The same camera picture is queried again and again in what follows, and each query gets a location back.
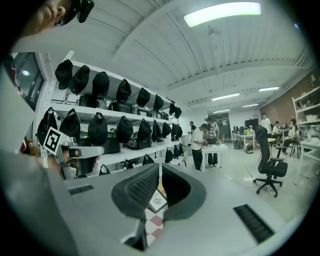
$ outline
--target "brick wall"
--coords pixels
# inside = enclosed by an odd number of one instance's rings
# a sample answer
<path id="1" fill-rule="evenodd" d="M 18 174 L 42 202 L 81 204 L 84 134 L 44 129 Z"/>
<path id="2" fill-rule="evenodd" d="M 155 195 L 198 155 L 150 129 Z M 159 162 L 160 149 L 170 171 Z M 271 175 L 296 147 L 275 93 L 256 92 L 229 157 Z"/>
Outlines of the brick wall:
<path id="1" fill-rule="evenodd" d="M 290 125 L 290 119 L 296 118 L 292 97 L 294 99 L 298 98 L 301 96 L 303 92 L 307 93 L 313 89 L 313 86 L 310 82 L 311 75 L 314 75 L 315 80 L 319 85 L 320 72 L 319 70 L 314 69 L 286 93 L 284 93 L 274 101 L 270 102 L 268 105 L 265 105 L 262 108 L 260 108 L 261 117 L 262 113 L 265 112 L 266 116 L 270 119 L 270 122 L 272 124 L 274 124 L 276 121 L 279 121 L 280 124 Z M 302 113 L 299 115 L 299 119 L 301 118 L 304 118 Z"/>

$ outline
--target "window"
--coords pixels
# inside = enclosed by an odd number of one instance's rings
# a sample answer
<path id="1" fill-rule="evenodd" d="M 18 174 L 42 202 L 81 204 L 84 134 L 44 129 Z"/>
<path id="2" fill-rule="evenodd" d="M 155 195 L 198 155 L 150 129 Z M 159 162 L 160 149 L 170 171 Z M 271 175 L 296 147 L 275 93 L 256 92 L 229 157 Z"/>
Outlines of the window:
<path id="1" fill-rule="evenodd" d="M 39 69 L 33 52 L 20 52 L 14 58 L 19 86 L 23 98 L 33 110 L 36 109 L 40 90 L 44 84 L 44 77 Z"/>

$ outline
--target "black office chair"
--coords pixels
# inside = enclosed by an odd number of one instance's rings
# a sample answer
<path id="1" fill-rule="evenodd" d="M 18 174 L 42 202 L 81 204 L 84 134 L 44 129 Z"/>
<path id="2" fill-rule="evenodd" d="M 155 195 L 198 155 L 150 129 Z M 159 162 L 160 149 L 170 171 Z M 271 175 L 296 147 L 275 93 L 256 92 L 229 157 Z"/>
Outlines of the black office chair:
<path id="1" fill-rule="evenodd" d="M 274 197 L 276 198 L 278 196 L 278 191 L 275 188 L 275 184 L 279 184 L 281 187 L 282 181 L 273 180 L 271 178 L 272 176 L 274 177 L 274 179 L 276 179 L 277 177 L 284 177 L 287 173 L 288 164 L 283 162 L 284 160 L 283 158 L 279 158 L 281 150 L 285 149 L 286 147 L 283 147 L 283 146 L 276 147 L 276 149 L 279 150 L 276 158 L 274 157 L 270 158 L 270 150 L 269 150 L 267 134 L 268 134 L 268 131 L 264 127 L 261 127 L 257 133 L 257 136 L 259 138 L 259 143 L 260 143 L 261 156 L 262 156 L 258 166 L 258 171 L 261 174 L 266 174 L 266 178 L 255 178 L 253 182 L 254 183 L 256 183 L 257 181 L 264 182 L 264 184 L 261 187 L 259 187 L 258 190 L 256 191 L 257 194 L 259 194 L 260 190 L 263 189 L 265 186 L 270 185 L 275 192 Z"/>

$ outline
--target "person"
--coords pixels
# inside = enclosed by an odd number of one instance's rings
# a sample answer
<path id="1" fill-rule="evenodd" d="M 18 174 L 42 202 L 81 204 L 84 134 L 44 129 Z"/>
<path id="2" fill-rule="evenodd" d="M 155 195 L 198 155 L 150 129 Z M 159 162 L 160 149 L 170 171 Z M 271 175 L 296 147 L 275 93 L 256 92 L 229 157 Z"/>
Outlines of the person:
<path id="1" fill-rule="evenodd" d="M 206 122 L 208 124 L 208 131 L 207 131 L 207 141 L 208 144 L 214 145 L 217 143 L 219 135 L 220 135 L 220 130 L 218 126 L 214 123 L 214 119 L 209 116 L 206 119 Z M 218 165 L 218 154 L 217 153 L 210 153 L 208 154 L 208 164 L 210 167 L 216 167 Z"/>
<path id="2" fill-rule="evenodd" d="M 287 154 L 287 147 L 291 144 L 294 143 L 295 140 L 297 139 L 297 131 L 298 131 L 298 126 L 297 126 L 297 120 L 292 118 L 291 120 L 291 126 L 292 126 L 292 133 L 290 136 L 286 138 L 286 140 L 283 143 L 283 146 L 285 147 L 282 149 L 282 154 L 286 155 Z"/>
<path id="3" fill-rule="evenodd" d="M 266 113 L 262 113 L 262 120 L 261 120 L 261 125 L 266 128 L 268 134 L 267 137 L 271 138 L 271 122 L 270 119 L 267 118 L 267 114 Z"/>
<path id="4" fill-rule="evenodd" d="M 208 130 L 208 125 L 203 123 L 200 127 L 196 128 L 192 133 L 191 149 L 195 169 L 201 171 L 202 152 L 201 147 L 204 145 L 203 137 L 204 132 Z"/>
<path id="5" fill-rule="evenodd" d="M 276 122 L 275 122 L 275 126 L 274 126 L 273 129 L 272 129 L 272 138 L 275 139 L 275 143 L 276 143 L 278 146 L 280 146 L 280 142 L 279 142 L 279 141 L 280 141 L 281 137 L 282 137 L 282 132 L 279 131 L 279 122 L 276 121 Z"/>
<path id="6" fill-rule="evenodd" d="M 190 121 L 189 125 L 191 126 L 191 131 L 188 131 L 188 134 L 191 134 L 194 132 L 194 130 L 197 128 L 195 125 L 194 125 L 194 122 L 193 121 Z"/>

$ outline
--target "white floor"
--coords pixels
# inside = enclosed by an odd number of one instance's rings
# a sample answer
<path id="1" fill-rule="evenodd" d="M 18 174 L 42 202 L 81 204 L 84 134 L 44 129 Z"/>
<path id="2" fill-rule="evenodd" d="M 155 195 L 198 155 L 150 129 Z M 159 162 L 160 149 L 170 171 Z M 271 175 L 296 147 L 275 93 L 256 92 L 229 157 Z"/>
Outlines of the white floor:
<path id="1" fill-rule="evenodd" d="M 270 204 L 287 222 L 308 210 L 320 185 L 320 177 L 315 175 L 315 172 L 319 170 L 319 162 L 306 159 L 305 171 L 301 172 L 298 183 L 295 185 L 294 178 L 300 161 L 297 158 L 297 152 L 291 157 L 289 157 L 290 154 L 280 155 L 280 158 L 284 158 L 284 161 L 288 164 L 288 170 L 284 177 L 277 178 L 277 181 L 282 181 L 283 185 L 280 187 L 275 184 L 278 190 L 278 197 L 275 198 L 275 193 L 270 186 L 266 186 L 260 191 L 260 194 L 256 194 L 258 187 L 263 182 L 257 181 L 253 183 L 253 179 L 266 178 L 266 175 L 260 174 L 258 171 L 260 149 L 256 149 L 253 154 L 247 154 L 242 149 L 234 149 L 232 143 L 227 143 L 226 145 L 228 150 L 225 152 L 223 168 L 220 168 L 218 164 L 217 167 L 206 167 L 206 172 L 217 172 L 243 186 L 261 200 Z M 277 157 L 278 150 L 274 148 L 272 153 L 273 157 Z M 189 168 L 195 168 L 192 156 L 187 158 L 186 164 Z"/>

